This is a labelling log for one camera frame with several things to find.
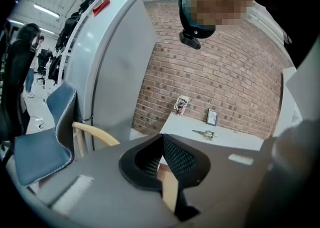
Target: wall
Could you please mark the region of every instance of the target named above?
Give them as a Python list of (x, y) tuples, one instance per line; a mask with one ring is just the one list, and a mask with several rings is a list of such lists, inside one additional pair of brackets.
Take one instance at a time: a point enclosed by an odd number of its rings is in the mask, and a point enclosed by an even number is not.
[(282, 70), (287, 58), (258, 28), (248, 23), (200, 40), (195, 50), (180, 43), (176, 2), (145, 5), (158, 34), (132, 126), (158, 133), (179, 95), (190, 98), (185, 115), (206, 121), (208, 109), (217, 125), (261, 138), (277, 124)]
[(44, 36), (44, 41), (41, 45), (42, 49), (44, 49), (44, 50), (50, 49), (53, 52), (55, 49), (55, 46), (57, 44), (57, 39), (52, 38), (46, 34), (42, 34), (42, 35)]

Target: picture frame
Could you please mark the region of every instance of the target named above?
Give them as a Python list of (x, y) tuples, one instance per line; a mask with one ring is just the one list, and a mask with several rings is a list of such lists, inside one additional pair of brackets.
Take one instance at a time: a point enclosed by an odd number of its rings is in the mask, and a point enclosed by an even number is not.
[(215, 110), (209, 109), (206, 123), (212, 126), (217, 125), (218, 113)]

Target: red brick wall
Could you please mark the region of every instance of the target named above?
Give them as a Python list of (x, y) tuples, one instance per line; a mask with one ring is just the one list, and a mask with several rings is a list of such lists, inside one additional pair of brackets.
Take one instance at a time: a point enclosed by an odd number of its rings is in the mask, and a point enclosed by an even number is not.
[(282, 70), (288, 60), (259, 29), (248, 23), (199, 40), (201, 49), (183, 45), (177, 4), (145, 5), (158, 35), (141, 86), (132, 126), (158, 133), (179, 95), (190, 98), (185, 115), (267, 138), (278, 120)]

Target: blue chair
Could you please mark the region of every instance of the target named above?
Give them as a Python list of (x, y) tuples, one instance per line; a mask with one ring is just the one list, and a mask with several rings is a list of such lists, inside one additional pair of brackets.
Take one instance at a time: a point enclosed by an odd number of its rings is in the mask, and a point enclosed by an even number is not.
[(75, 102), (76, 90), (65, 81), (47, 99), (55, 127), (15, 139), (15, 166), (21, 185), (33, 184), (73, 162)]

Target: refrigerator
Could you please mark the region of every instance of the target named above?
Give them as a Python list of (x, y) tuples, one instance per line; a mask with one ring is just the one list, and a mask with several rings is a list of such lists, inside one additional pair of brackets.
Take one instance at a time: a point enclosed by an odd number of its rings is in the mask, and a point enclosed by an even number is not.
[[(91, 14), (76, 37), (65, 74), (77, 92), (75, 120), (120, 143), (128, 141), (155, 43), (142, 0), (110, 0), (96, 17)], [(106, 146), (91, 136), (85, 141), (88, 152)]]

